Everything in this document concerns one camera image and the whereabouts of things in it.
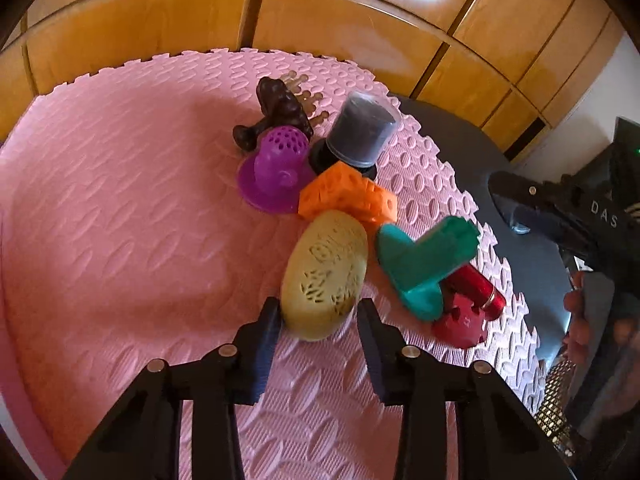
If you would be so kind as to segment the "person's right hand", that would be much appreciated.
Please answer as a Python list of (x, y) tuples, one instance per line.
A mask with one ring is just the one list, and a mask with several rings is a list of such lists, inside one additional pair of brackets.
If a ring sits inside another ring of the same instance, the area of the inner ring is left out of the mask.
[[(570, 312), (570, 328), (563, 342), (568, 358), (575, 364), (584, 364), (588, 356), (588, 344), (592, 330), (585, 317), (584, 271), (575, 272), (570, 278), (573, 290), (564, 297), (564, 309)], [(622, 318), (615, 322), (614, 339), (621, 347), (639, 350), (639, 324), (632, 318)]]

